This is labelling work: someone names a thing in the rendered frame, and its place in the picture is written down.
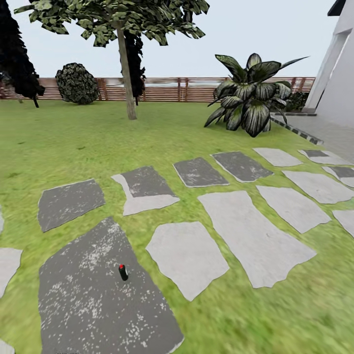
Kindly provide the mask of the insectifuge atomizer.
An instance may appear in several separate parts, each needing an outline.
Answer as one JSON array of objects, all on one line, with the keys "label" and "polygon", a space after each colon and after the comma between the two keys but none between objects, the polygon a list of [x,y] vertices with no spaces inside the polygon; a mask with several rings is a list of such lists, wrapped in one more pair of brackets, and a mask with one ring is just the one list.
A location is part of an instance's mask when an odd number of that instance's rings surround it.
[{"label": "insectifuge atomizer", "polygon": [[126,273],[126,270],[122,267],[119,268],[119,272],[121,274],[121,277],[124,281],[128,280],[128,274]]}]

